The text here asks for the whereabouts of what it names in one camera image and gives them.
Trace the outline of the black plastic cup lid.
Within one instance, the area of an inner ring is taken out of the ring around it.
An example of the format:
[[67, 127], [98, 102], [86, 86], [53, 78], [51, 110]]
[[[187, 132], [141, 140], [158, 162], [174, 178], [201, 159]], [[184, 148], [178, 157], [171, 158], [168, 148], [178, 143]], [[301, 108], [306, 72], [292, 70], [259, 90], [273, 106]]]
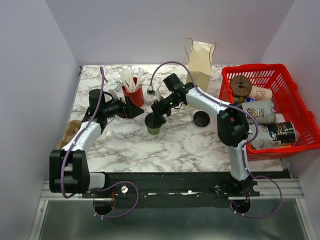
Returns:
[[144, 123], [146, 126], [150, 126], [150, 127], [161, 127], [162, 125], [164, 125], [164, 123], [152, 123], [153, 121], [153, 113], [149, 113], [148, 115], [146, 115], [145, 119], [144, 119]]

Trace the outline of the green paper coffee cup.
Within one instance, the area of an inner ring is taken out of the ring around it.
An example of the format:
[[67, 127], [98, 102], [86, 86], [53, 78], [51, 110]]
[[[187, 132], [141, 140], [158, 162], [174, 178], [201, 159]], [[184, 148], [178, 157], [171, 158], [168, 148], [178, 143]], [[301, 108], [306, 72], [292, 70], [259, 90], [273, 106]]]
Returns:
[[158, 135], [160, 133], [161, 127], [153, 127], [153, 126], [146, 126], [147, 132], [151, 135]]

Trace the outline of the white straw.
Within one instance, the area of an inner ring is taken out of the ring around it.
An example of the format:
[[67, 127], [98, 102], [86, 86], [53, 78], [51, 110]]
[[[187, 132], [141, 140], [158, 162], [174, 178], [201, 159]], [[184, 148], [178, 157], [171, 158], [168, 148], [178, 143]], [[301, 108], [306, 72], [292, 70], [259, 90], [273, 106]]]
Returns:
[[159, 87], [155, 91], [155, 98], [158, 102], [160, 102], [163, 99]]

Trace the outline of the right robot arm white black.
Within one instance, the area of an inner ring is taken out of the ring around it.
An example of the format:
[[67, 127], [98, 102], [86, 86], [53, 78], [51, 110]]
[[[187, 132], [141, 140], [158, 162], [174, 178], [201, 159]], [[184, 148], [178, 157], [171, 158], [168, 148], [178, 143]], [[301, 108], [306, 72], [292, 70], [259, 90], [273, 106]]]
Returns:
[[166, 77], [163, 82], [171, 94], [166, 98], [155, 100], [151, 105], [152, 113], [144, 119], [148, 132], [159, 130], [166, 123], [164, 115], [170, 116], [171, 109], [181, 103], [195, 106], [216, 118], [217, 134], [220, 141], [228, 147], [231, 176], [236, 179], [230, 183], [230, 191], [236, 196], [243, 195], [248, 190], [245, 181], [249, 177], [245, 143], [250, 128], [242, 106], [209, 96], [191, 82], [184, 84], [174, 73]]

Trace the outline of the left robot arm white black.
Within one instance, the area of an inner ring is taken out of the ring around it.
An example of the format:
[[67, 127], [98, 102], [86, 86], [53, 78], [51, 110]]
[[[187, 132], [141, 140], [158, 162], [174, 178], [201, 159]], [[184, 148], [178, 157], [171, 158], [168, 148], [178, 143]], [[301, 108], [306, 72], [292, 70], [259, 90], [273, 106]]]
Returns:
[[89, 92], [89, 107], [81, 121], [80, 129], [70, 142], [60, 150], [49, 155], [49, 189], [53, 193], [62, 193], [68, 199], [75, 194], [84, 194], [93, 190], [99, 197], [110, 194], [111, 185], [104, 172], [89, 171], [87, 153], [97, 138], [104, 132], [108, 118], [118, 116], [133, 119], [144, 113], [134, 105], [129, 97], [125, 100], [112, 98], [101, 89]]

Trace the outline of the beige paper takeout bag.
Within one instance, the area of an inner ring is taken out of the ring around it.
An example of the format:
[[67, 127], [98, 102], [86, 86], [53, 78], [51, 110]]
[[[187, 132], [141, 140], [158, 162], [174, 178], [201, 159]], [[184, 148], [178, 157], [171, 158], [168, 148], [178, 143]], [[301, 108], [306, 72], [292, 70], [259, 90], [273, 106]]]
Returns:
[[184, 50], [188, 57], [188, 70], [195, 84], [204, 92], [207, 91], [211, 79], [212, 58], [217, 43], [193, 41], [191, 37], [184, 43]]

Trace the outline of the red plastic cup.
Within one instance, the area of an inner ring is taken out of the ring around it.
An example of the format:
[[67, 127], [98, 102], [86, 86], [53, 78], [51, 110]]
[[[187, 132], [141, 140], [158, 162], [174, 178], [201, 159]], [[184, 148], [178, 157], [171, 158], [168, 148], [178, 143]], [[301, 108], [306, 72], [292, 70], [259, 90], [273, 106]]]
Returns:
[[126, 83], [124, 83], [125, 81], [122, 80], [122, 92], [123, 95], [125, 97], [129, 97], [129, 99], [131, 100], [131, 102], [136, 105], [137, 107], [142, 107], [145, 103], [145, 99], [144, 99], [144, 95], [143, 95], [143, 88], [142, 85], [140, 85], [140, 87], [134, 91], [134, 92], [128, 92], [127, 88], [126, 88]]

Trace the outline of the white wrapped straws bundle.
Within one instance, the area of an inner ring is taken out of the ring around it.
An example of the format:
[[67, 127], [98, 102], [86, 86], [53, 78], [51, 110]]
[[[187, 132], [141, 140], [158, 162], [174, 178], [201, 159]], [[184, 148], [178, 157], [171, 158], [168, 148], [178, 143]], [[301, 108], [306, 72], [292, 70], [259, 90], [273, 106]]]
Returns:
[[144, 76], [144, 70], [142, 68], [138, 68], [137, 72], [137, 80], [134, 80], [135, 77], [135, 69], [132, 67], [124, 66], [120, 72], [120, 82], [125, 90], [129, 93], [136, 92], [140, 87], [142, 87], [143, 83], [146, 81], [147, 77]]

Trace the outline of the brown cardboard cup carrier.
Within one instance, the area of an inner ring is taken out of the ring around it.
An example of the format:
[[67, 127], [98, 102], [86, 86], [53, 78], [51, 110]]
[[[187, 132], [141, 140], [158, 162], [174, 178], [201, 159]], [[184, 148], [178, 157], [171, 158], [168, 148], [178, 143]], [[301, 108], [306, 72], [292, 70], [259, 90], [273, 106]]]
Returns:
[[82, 122], [80, 120], [71, 120], [67, 123], [63, 132], [63, 138], [56, 146], [56, 150], [61, 150], [73, 139], [80, 130], [81, 124]]

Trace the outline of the beige printed paper cup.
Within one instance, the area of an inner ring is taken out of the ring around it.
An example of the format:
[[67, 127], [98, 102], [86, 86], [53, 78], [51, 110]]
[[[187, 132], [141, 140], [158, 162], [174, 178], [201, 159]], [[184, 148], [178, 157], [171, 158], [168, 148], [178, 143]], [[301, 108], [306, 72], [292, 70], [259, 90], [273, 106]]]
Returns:
[[273, 92], [268, 88], [253, 86], [248, 96], [255, 101], [269, 101], [272, 99]]

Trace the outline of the grey printed snack bag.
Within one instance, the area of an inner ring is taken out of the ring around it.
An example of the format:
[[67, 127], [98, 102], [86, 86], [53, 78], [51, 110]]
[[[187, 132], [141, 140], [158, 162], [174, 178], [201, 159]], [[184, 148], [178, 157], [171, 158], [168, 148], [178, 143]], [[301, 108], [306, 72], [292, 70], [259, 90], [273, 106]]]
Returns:
[[271, 100], [243, 102], [241, 106], [258, 124], [271, 124], [276, 119], [274, 103]]

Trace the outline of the crumpled grey foil bag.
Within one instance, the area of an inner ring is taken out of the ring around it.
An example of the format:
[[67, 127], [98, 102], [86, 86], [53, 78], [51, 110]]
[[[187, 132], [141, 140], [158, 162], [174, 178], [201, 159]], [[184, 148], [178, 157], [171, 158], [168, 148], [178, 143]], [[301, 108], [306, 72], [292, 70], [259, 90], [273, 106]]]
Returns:
[[275, 147], [275, 143], [269, 133], [267, 124], [258, 125], [258, 134], [250, 144], [256, 150], [270, 149]]

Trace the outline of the black printed can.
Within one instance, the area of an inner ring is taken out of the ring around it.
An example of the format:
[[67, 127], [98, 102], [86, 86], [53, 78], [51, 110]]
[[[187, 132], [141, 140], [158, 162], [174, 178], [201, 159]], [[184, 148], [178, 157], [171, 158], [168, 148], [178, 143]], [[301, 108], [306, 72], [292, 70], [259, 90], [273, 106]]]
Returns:
[[300, 137], [300, 133], [291, 121], [261, 124], [260, 128], [259, 132], [264, 132], [266, 139], [274, 146], [293, 145]]

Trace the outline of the red plastic basket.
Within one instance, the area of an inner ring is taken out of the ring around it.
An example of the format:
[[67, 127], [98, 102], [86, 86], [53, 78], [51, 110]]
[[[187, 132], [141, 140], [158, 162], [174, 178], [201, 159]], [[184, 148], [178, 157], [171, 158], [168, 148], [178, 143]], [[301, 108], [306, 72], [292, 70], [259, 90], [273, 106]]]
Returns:
[[299, 133], [297, 142], [289, 147], [276, 147], [255, 150], [246, 147], [249, 161], [283, 159], [304, 151], [320, 147], [320, 128], [314, 114], [308, 110], [301, 98], [298, 85], [294, 82], [285, 65], [281, 63], [251, 63], [227, 66], [221, 71], [222, 83], [219, 99], [234, 103], [230, 80], [238, 75], [247, 77], [253, 86], [270, 89], [275, 110], [292, 122]]

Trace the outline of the black mounting rail base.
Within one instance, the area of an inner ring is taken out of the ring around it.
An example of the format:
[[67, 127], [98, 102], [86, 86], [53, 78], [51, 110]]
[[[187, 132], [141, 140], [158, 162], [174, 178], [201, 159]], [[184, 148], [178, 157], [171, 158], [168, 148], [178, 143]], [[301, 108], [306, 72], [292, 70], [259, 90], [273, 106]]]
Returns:
[[229, 199], [260, 196], [251, 177], [238, 182], [229, 172], [111, 172], [111, 190], [91, 191], [83, 198], [95, 202], [115, 199], [117, 209], [137, 208], [227, 208]]

